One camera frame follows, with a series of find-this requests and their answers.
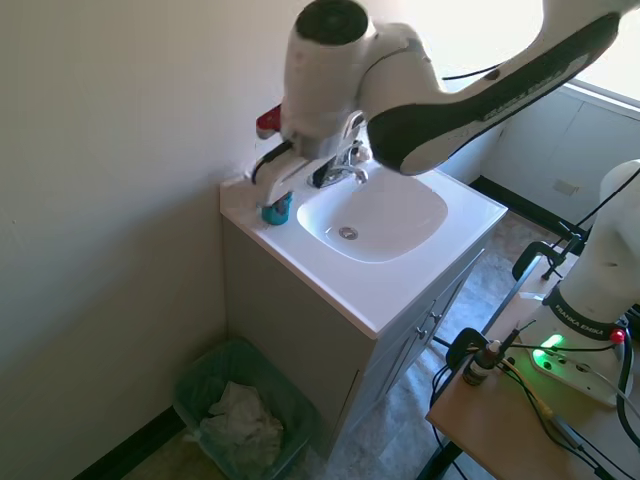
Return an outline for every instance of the floor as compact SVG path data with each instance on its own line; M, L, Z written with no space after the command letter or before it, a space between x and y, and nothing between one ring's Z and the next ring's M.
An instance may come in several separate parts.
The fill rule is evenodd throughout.
M555 241L546 230L509 213L498 226L438 335L453 340L466 326L486 324L514 284L511 267L535 240ZM352 432L330 463L313 450L296 462L288 480L414 480L436 450L436 440L424 419L431 395L431 378L444 364L443 347L434 345ZM125 477L126 480L224 480L199 447L179 434ZM467 477L492 477L466 455L458 461ZM451 469L446 480L459 479Z

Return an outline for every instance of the green led light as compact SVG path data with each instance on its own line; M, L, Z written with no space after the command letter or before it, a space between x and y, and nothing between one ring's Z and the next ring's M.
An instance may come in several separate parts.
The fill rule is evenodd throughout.
M551 335L542 345L540 345L542 348L551 348L551 347L555 347L556 345L562 343L562 341L564 340L564 337L562 335L559 334L555 334L555 335ZM543 360L544 358L544 350L534 350L533 351L533 359L536 361L536 363L540 364L540 362Z
M559 334L556 333L555 335L551 335L549 337L549 339L547 341L545 341L541 346L543 348L555 347L556 345L562 343L562 340L564 340L562 335L559 335Z

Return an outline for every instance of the cabinet door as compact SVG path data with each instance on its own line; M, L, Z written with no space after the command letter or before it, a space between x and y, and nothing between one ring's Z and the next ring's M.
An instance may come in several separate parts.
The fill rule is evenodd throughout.
M405 374L409 367L413 365L413 362L418 359L418 357L422 354L422 351L433 339L438 327L440 326L441 320L447 314L447 312L451 308L451 305L453 305L453 302L458 296L458 293L460 293L464 282L466 282L467 278L469 278L471 270L473 270L473 267L475 266L476 262L483 252L484 250L478 253L478 255L476 255L476 257L464 268L464 270L460 272L455 280L451 282L449 286L445 288L445 290L434 300L431 308L425 314L424 319L421 322L422 326L415 330L415 341L408 349L407 354L397 371L396 377L387 388L387 391L389 391L391 387L393 387L396 382L402 377L402 375Z
M425 321L426 312L416 319L414 325L364 374L358 396L347 420L347 429L357 425L369 409L384 397L396 380L402 376L404 371L400 373L400 370L408 353L416 348L416 343L419 343L418 330L424 328Z
M451 282L451 284L447 287L447 289L444 292L442 292L440 295L438 295L438 298L436 298L436 301L433 304L433 308L427 314L426 324L424 326L425 335L422 338L422 340L418 342L422 345L422 348L425 348L427 345L429 345L431 340L433 340L433 337L438 331L438 328L442 324L442 320L444 320L445 316L451 309L451 306L455 302L456 297L460 293L460 290L462 290L462 287L464 286L465 282L469 278L469 275L471 275L471 271L473 270L473 267L475 267L476 263L478 262L478 259L480 259L483 253L484 253L484 250L478 253L478 255L460 273L460 275L458 275L456 279L453 282Z

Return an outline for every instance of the sink vanity cabinet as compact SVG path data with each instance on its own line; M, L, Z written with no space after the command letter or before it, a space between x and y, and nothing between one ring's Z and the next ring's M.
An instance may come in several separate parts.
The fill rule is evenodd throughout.
M319 413L315 447L328 455L431 341L480 257L488 234L397 318L389 319L378 338L370 338L225 219L229 335L248 339L315 405ZM372 296L375 283L372 279L368 286Z
M229 335L315 405L325 455L432 340L506 213L436 171L367 170L364 187L301 186L277 227L261 220L249 180L220 189ZM336 235L344 227L357 238Z

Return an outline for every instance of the sink drain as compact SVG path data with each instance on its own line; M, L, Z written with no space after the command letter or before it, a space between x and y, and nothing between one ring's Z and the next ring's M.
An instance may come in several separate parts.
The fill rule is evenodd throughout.
M340 230L338 230L338 233L345 240L355 240L356 238L358 238L358 231L355 228L342 227Z

